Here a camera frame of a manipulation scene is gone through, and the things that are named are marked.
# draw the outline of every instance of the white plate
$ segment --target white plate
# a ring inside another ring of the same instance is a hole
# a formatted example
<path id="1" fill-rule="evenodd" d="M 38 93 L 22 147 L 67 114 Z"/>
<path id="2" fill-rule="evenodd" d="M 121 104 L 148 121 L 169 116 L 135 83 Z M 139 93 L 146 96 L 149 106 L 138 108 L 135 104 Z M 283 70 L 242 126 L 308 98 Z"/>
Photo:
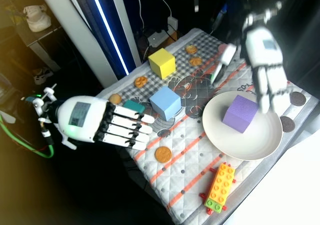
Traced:
<path id="1" fill-rule="evenodd" d="M 240 133 L 222 120 L 237 95 L 256 102 L 256 96 L 244 91 L 228 91 L 212 98 L 205 106 L 202 122 L 209 140 L 220 151 L 236 159 L 258 160 L 271 155 L 282 139 L 282 124 L 274 112 L 257 112 L 251 124 Z"/>

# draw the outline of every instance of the green cable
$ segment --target green cable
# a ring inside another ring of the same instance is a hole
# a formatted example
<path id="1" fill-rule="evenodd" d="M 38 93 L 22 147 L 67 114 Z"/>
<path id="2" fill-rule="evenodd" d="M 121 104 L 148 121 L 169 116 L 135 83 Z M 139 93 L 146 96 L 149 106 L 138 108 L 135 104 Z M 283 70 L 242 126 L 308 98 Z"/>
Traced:
<path id="1" fill-rule="evenodd" d="M 55 151 L 54 151 L 54 147 L 52 145 L 49 145 L 49 150 L 50 150 L 50 155 L 46 155 L 46 154 L 43 154 L 42 152 L 40 151 L 36 151 L 34 150 L 31 146 L 29 146 L 28 144 L 24 143 L 23 141 L 19 140 L 18 138 L 16 138 L 9 130 L 8 128 L 4 125 L 4 122 L 3 122 L 3 119 L 2 119 L 2 116 L 0 115 L 0 126 L 2 127 L 3 131 L 11 138 L 13 139 L 14 141 L 16 141 L 17 143 L 19 143 L 20 145 L 24 146 L 26 149 L 29 149 L 30 151 L 34 152 L 35 154 L 38 154 L 39 156 L 45 158 L 45 159 L 49 159 L 49 158 L 52 158 L 53 155 L 55 154 Z"/>

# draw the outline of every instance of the power strip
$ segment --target power strip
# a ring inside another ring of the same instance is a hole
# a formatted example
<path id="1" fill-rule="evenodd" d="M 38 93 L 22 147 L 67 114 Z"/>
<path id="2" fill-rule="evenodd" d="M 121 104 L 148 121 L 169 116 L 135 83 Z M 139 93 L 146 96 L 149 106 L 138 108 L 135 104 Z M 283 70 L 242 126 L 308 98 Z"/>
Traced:
<path id="1" fill-rule="evenodd" d="M 178 20 L 175 19 L 172 16 L 168 17 L 168 31 L 167 33 L 172 35 L 177 29 L 178 29 Z M 162 30 L 161 32 L 155 32 L 151 36 L 148 37 L 148 41 L 151 47 L 156 48 L 158 47 L 161 43 L 163 43 L 169 35 L 166 33 L 166 31 Z"/>

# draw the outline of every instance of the purple cube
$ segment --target purple cube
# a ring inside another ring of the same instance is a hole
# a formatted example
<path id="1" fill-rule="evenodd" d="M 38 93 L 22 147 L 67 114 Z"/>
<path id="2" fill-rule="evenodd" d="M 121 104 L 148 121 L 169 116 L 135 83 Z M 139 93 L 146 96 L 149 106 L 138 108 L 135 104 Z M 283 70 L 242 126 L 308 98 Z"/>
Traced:
<path id="1" fill-rule="evenodd" d="M 226 111 L 223 123 L 244 133 L 258 111 L 258 105 L 243 96 L 237 95 Z"/>

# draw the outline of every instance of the lego brick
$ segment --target lego brick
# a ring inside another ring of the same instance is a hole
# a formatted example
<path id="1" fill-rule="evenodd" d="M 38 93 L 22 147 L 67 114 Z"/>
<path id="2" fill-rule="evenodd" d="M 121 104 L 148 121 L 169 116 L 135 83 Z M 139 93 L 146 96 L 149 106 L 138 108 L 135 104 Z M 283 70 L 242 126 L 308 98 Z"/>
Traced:
<path id="1" fill-rule="evenodd" d="M 181 109 L 181 98 L 167 86 L 150 97 L 152 108 L 166 121 Z"/>
<path id="2" fill-rule="evenodd" d="M 206 206 L 209 209 L 212 209 L 212 210 L 216 211 L 217 213 L 221 213 L 221 210 L 222 210 L 222 207 L 223 207 L 223 205 L 217 203 L 216 201 L 213 201 L 210 198 L 206 199 L 206 201 L 204 203 L 204 206 Z"/>
<path id="3" fill-rule="evenodd" d="M 237 95 L 226 111 L 222 122 L 244 133 L 258 111 L 258 105 L 243 96 Z"/>
<path id="4" fill-rule="evenodd" d="M 176 58 L 164 48 L 159 49 L 148 58 L 152 71 L 161 79 L 176 71 Z"/>
<path id="5" fill-rule="evenodd" d="M 142 106 L 139 103 L 136 103 L 134 101 L 128 100 L 124 103 L 123 107 L 127 108 L 127 109 L 131 109 L 134 111 L 137 111 L 138 113 L 142 114 L 145 110 L 145 107 Z"/>
<path id="6" fill-rule="evenodd" d="M 208 198 L 220 205 L 225 205 L 232 181 L 235 177 L 235 169 L 225 164 L 220 164 L 212 186 L 208 193 Z"/>

